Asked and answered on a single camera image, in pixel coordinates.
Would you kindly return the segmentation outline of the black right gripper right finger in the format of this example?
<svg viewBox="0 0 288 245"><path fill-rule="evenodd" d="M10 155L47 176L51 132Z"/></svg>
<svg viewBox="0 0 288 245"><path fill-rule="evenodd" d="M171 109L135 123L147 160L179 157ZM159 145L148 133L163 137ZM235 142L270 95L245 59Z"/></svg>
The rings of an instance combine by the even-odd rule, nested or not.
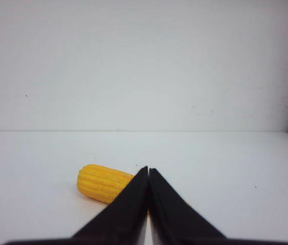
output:
<svg viewBox="0 0 288 245"><path fill-rule="evenodd" d="M224 238L216 227L196 212L160 172L149 170L149 212L164 238Z"/></svg>

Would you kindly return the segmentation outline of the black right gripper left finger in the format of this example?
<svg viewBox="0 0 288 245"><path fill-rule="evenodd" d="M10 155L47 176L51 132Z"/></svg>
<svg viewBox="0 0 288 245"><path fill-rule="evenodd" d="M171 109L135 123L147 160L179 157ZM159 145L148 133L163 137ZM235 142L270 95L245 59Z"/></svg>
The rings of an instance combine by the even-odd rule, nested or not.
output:
<svg viewBox="0 0 288 245"><path fill-rule="evenodd" d="M75 237L139 237L147 215L148 167L134 176L123 191Z"/></svg>

